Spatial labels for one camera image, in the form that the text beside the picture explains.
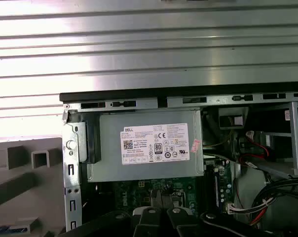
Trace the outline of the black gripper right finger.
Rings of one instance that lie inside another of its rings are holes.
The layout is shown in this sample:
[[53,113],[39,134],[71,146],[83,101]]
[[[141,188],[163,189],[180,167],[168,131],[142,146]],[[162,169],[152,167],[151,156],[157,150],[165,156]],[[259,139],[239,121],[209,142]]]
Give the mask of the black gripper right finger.
[[263,237],[265,232],[250,227],[216,211],[206,211],[199,217],[187,209],[174,206],[170,194],[165,195],[168,218],[180,237]]

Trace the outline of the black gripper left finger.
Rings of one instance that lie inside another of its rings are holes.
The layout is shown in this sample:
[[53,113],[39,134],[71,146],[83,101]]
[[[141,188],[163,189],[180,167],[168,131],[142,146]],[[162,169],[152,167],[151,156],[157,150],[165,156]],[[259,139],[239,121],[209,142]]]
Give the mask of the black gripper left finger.
[[62,234],[64,237],[158,237],[163,212],[162,190],[152,190],[151,206],[136,208],[133,215],[115,210]]

